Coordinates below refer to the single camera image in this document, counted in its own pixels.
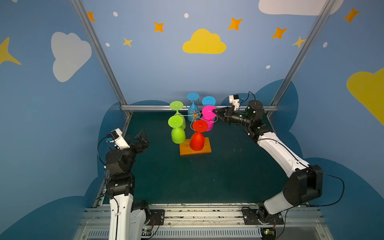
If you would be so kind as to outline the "pink wine glass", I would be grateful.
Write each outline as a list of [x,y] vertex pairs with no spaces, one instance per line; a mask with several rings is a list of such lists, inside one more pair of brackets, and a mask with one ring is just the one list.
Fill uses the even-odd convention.
[[213,110],[215,108],[216,107],[210,106],[210,105],[203,107],[203,110],[202,110],[202,114],[203,114],[202,120],[204,120],[207,123],[207,125],[208,125],[207,132],[211,131],[213,126],[214,126],[214,121],[215,121],[216,114],[213,112]]

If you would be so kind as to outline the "red wine glass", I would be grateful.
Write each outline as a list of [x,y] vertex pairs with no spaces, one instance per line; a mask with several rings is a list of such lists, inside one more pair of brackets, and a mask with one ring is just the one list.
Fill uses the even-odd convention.
[[190,148],[194,151],[201,151],[205,145],[204,132],[208,129],[208,124],[203,120],[198,120],[193,123],[195,133],[191,137]]

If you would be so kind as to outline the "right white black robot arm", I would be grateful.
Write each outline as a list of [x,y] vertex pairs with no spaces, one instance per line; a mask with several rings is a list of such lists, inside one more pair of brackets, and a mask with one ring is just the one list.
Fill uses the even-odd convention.
[[261,102],[249,101],[245,112],[235,106],[214,109],[216,117],[227,124],[244,126],[252,141],[263,148],[284,170],[288,181],[282,191],[259,205],[257,218],[260,223],[270,223],[283,211],[297,207],[322,196],[323,170],[318,165],[310,165],[294,154],[263,123],[264,107]]

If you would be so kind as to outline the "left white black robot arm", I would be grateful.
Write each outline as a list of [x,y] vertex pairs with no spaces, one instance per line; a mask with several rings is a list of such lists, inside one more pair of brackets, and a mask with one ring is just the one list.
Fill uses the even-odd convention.
[[113,130],[108,138],[115,148],[106,154],[106,169],[110,177],[106,196],[110,198],[110,240],[140,240],[144,224],[150,219],[146,201],[134,204],[135,176],[132,173],[136,156],[149,147],[145,130],[136,136],[136,142],[126,141],[120,129]]

